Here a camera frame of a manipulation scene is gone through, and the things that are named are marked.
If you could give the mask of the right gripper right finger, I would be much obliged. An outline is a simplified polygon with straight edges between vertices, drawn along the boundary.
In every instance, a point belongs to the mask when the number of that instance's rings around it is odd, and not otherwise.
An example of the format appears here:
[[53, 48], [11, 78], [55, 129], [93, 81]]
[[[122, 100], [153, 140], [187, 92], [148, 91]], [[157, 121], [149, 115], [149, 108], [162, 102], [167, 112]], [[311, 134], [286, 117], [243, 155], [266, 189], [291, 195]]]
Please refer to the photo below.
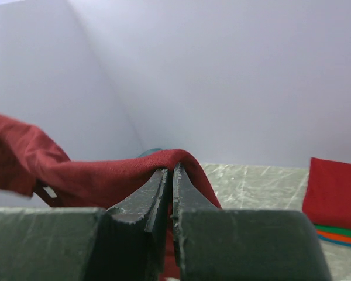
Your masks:
[[316, 230], [299, 211], [223, 210], [173, 172], [173, 235], [181, 280], [331, 280]]

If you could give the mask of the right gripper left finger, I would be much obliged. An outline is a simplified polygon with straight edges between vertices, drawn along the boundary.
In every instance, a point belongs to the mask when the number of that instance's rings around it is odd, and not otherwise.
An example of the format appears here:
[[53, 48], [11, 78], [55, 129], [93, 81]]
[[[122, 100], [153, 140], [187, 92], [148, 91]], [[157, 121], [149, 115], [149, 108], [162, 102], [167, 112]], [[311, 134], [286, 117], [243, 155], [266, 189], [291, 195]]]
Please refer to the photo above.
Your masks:
[[0, 280], [158, 280], [169, 172], [102, 208], [0, 208]]

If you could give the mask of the dark red t-shirt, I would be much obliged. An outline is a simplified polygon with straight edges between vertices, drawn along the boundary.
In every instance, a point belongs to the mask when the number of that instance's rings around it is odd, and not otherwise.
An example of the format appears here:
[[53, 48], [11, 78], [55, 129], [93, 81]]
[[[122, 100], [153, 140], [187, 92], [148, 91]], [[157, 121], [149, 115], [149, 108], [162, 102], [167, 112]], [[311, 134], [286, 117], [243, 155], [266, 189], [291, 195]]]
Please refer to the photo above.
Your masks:
[[37, 194], [49, 208], [107, 210], [141, 188], [156, 170], [168, 170], [166, 248], [158, 280], [181, 280], [173, 235], [173, 172], [177, 165], [182, 165], [191, 183], [221, 209], [201, 165], [185, 150], [161, 150], [127, 160], [77, 162], [38, 127], [0, 114], [0, 190]]

